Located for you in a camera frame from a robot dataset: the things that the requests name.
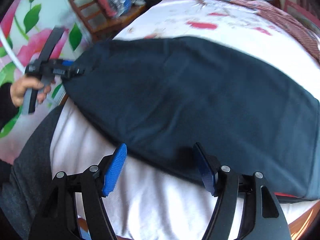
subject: silver screw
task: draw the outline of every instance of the silver screw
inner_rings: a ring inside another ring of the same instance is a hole
[[[99,167],[97,165],[93,165],[90,167],[91,172],[96,172],[98,169],[99,169]]]
[[[64,172],[63,171],[60,171],[60,172],[57,173],[57,178],[58,179],[63,178],[63,176],[64,176]]]
[[[221,170],[224,171],[224,172],[229,172],[230,171],[230,167],[226,166],[226,165],[223,165],[223,166],[221,166]]]
[[[262,179],[263,178],[263,174],[261,173],[261,172],[256,172],[256,177],[258,178],[258,179]]]

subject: person's arm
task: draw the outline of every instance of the person's arm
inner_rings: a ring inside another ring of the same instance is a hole
[[[43,84],[34,77],[23,76],[15,83],[5,83],[0,87],[0,130],[18,113],[28,88],[41,89]],[[39,104],[46,99],[51,86],[44,88],[37,96]]]

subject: person's left hand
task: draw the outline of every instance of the person's left hand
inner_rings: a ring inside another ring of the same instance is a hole
[[[44,85],[37,78],[23,76],[22,78],[18,79],[15,83],[13,83],[10,87],[10,95],[11,95],[12,103],[15,105],[15,107],[22,106],[23,97],[28,88],[39,90],[43,87]],[[50,91],[51,91],[51,86],[46,86],[44,88],[43,93],[38,93],[37,100],[39,104],[43,103],[43,101],[47,97],[47,94],[50,93]]]

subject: white tube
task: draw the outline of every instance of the white tube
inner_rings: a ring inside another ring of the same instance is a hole
[[[24,66],[21,64],[20,60],[16,57],[16,55],[13,53],[12,49],[10,48],[9,43],[7,42],[7,39],[4,36],[4,33],[2,31],[2,28],[0,27],[0,41],[2,42],[2,45],[9,55],[9,57],[12,59],[12,62],[16,65],[16,67],[24,74]]]

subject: white bed sheet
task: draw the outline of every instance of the white bed sheet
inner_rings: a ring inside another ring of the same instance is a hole
[[[116,38],[202,37],[268,62],[315,98],[320,98],[318,63],[291,36],[252,10],[216,0],[206,2],[208,5],[200,9],[194,0],[163,1]],[[194,23],[217,24],[218,27],[199,29]],[[99,163],[103,156],[112,154],[114,149],[68,100],[51,144],[52,176],[61,170],[67,174],[83,172]],[[203,188],[131,157],[125,162],[114,192],[104,199],[115,233],[134,240],[201,239],[215,203],[216,199]],[[289,224],[315,203],[282,204],[281,207]],[[229,239],[237,237],[242,208],[243,201],[238,198]],[[79,215],[85,217],[80,194],[77,195],[77,209]]]

